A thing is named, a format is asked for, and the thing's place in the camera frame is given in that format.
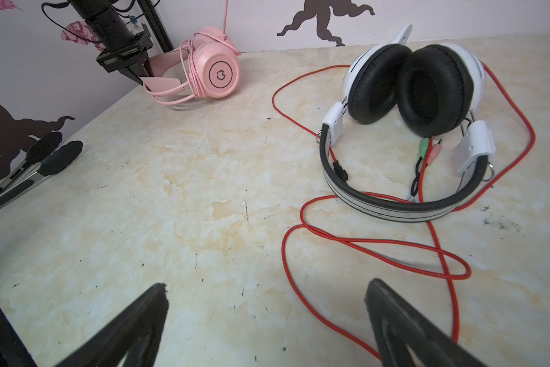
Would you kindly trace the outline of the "pink headphones with cable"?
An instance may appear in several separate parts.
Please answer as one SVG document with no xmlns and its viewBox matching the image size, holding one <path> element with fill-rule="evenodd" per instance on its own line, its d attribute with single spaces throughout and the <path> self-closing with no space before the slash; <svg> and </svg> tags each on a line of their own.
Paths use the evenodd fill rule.
<svg viewBox="0 0 550 367">
<path fill-rule="evenodd" d="M 221 28 L 205 27 L 170 52 L 150 58 L 143 88 L 159 104 L 176 106 L 192 99 L 222 99 L 238 88 L 241 52 L 226 34 L 229 2 Z"/>
</svg>

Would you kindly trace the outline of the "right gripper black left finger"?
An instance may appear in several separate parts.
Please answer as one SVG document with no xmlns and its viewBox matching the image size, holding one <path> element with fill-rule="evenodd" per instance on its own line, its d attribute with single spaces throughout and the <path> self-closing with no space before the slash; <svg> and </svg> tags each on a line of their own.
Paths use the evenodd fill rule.
<svg viewBox="0 0 550 367">
<path fill-rule="evenodd" d="M 169 310 L 155 283 L 59 366 L 153 366 Z"/>
</svg>

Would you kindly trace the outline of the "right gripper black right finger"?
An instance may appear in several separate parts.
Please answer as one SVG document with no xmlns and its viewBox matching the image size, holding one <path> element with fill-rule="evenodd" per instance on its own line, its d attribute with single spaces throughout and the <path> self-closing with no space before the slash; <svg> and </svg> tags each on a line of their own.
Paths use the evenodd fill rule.
<svg viewBox="0 0 550 367">
<path fill-rule="evenodd" d="M 482 366 L 383 280 L 375 278 L 364 299 L 384 366 Z"/>
</svg>

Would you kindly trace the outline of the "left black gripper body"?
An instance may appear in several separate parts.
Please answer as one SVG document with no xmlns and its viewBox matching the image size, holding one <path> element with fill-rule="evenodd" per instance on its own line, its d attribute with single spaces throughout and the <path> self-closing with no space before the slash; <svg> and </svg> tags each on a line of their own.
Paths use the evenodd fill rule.
<svg viewBox="0 0 550 367">
<path fill-rule="evenodd" d="M 123 20 L 112 1 L 80 0 L 70 5 L 86 22 L 105 50 L 96 61 L 109 73 L 148 57 L 153 41 L 146 25 Z"/>
</svg>

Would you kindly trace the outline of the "white black headphones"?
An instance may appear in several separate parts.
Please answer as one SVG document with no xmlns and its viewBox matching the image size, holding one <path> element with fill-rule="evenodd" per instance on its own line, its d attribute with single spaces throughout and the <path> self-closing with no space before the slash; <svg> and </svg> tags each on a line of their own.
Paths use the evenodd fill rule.
<svg viewBox="0 0 550 367">
<path fill-rule="evenodd" d="M 372 47 L 345 73 L 342 99 L 330 108 L 319 133 L 323 173 L 334 194 L 371 217 L 419 223 L 443 217 L 470 197 L 484 180 L 496 148 L 487 123 L 472 121 L 453 151 L 461 182 L 451 196 L 403 203 L 372 197 L 348 185 L 348 176 L 331 162 L 331 147 L 343 132 L 343 116 L 371 124 L 397 107 L 406 126 L 421 138 L 448 133 L 473 118 L 484 94 L 487 72 L 469 50 L 451 43 L 411 50 L 406 42 L 412 25 L 403 26 L 388 44 Z"/>
</svg>

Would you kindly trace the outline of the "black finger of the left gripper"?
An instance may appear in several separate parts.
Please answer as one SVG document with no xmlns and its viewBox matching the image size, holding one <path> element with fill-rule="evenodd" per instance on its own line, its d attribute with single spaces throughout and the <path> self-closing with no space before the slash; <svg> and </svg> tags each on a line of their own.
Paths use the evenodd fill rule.
<svg viewBox="0 0 550 367">
<path fill-rule="evenodd" d="M 144 85 L 143 78 L 153 76 L 148 57 L 142 57 L 135 63 L 122 67 L 118 71 L 141 86 Z"/>
</svg>

